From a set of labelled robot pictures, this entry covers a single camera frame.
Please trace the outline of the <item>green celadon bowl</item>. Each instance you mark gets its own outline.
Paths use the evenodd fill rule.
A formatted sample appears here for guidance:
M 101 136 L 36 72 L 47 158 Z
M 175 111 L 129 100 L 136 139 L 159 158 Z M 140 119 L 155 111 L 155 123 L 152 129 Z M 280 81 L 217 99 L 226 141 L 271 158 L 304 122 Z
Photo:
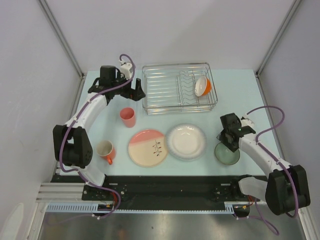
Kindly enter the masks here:
M 229 166 L 236 164 L 241 156 L 238 149 L 232 152 L 221 142 L 215 146 L 214 155 L 220 163 Z

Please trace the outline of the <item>pink tumbler cup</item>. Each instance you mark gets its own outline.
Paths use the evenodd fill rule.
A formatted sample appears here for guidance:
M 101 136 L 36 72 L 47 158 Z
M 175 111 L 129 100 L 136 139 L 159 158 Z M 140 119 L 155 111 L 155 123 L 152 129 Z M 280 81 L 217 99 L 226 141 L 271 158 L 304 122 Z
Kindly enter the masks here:
M 136 115 L 135 115 L 135 111 L 133 108 L 131 107 L 125 107 L 123 108 L 120 113 L 119 116 L 123 122 L 123 124 L 127 127 L 127 128 L 133 128 L 136 124 Z

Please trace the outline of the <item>white deep plate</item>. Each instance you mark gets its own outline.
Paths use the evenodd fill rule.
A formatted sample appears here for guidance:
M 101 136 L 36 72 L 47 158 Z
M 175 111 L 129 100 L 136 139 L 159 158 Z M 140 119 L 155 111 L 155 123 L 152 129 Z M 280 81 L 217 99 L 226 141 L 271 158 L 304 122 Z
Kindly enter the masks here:
M 170 154 L 187 162 L 202 157 L 208 142 L 204 131 L 191 123 L 175 125 L 167 132 L 165 140 Z

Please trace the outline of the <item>orange white bowl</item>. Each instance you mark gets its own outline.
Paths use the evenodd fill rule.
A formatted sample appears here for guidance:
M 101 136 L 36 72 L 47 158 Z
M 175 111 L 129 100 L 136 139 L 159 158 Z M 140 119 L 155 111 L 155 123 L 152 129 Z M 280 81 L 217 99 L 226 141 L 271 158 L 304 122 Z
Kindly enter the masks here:
M 195 83 L 195 95 L 202 97 L 207 95 L 212 90 L 210 80 L 206 76 L 201 76 Z

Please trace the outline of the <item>pink cream leaf plate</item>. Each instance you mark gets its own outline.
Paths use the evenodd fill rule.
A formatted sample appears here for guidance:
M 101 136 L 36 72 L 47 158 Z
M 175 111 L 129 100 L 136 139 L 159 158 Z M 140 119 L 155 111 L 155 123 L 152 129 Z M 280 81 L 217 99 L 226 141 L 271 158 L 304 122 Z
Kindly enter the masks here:
M 168 153 L 165 135 L 155 129 L 138 132 L 128 143 L 128 154 L 140 167 L 156 167 L 166 159 Z

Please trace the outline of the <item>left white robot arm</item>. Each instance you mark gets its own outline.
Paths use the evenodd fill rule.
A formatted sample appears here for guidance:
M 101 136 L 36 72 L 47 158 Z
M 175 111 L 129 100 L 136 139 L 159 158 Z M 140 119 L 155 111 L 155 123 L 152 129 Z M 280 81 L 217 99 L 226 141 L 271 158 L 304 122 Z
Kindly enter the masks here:
M 134 80 L 135 65 L 122 62 L 120 67 L 103 65 L 97 77 L 88 89 L 85 102 L 74 116 L 63 125 L 53 128 L 53 145 L 55 159 L 65 173 L 77 172 L 84 181 L 92 186 L 93 194 L 100 200 L 110 196 L 111 188 L 104 184 L 105 174 L 93 163 L 93 148 L 88 131 L 110 101 L 117 95 L 139 101 L 146 95 L 141 80 Z

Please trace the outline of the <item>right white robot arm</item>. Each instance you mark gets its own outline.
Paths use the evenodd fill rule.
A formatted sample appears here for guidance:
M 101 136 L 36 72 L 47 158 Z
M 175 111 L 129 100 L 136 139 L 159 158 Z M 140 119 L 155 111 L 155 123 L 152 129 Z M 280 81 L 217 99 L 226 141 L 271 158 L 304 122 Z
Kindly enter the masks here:
M 266 180 L 251 175 L 240 176 L 230 188 L 231 196 L 242 201 L 247 196 L 267 203 L 277 216 L 308 207 L 311 204 L 306 170 L 301 165 L 292 165 L 272 153 L 259 140 L 254 123 L 247 117 L 239 118 L 235 113 L 220 117 L 222 131 L 217 136 L 219 144 L 214 154 L 222 162 L 239 159 L 246 153 L 263 171 Z

